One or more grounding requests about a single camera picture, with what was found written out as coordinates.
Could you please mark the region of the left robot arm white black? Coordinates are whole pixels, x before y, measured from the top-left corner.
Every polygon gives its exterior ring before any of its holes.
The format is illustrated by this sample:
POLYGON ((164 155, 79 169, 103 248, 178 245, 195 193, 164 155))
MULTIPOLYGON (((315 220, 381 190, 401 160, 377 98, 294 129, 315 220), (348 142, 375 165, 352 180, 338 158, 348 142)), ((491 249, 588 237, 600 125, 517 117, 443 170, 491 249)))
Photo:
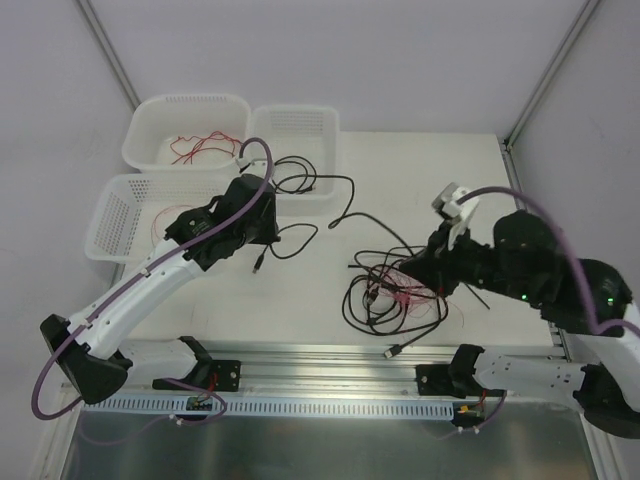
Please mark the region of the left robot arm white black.
POLYGON ((131 341, 129 334, 164 300, 248 244, 278 241, 276 194, 249 173, 202 207, 181 213, 142 264, 98 300, 64 318, 47 317, 40 331, 56 364, 89 405, 126 384, 155 389, 210 386, 215 363, 192 336, 131 341))

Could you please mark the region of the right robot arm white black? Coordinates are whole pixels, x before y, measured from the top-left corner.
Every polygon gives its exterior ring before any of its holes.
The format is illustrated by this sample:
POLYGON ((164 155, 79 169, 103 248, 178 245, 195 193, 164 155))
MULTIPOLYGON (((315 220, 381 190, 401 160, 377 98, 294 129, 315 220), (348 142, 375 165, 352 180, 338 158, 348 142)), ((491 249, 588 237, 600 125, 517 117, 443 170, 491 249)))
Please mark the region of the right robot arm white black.
POLYGON ((598 361, 528 360, 462 344, 448 365, 427 378, 430 393, 465 398, 512 391, 577 411, 613 436, 638 438, 639 341, 619 326, 590 331, 578 285, 550 227, 519 210, 496 222, 493 245, 464 233, 449 248, 449 231, 449 222, 442 222, 424 249, 401 262, 400 272, 443 297, 468 284, 525 302, 543 320, 580 338, 598 361))

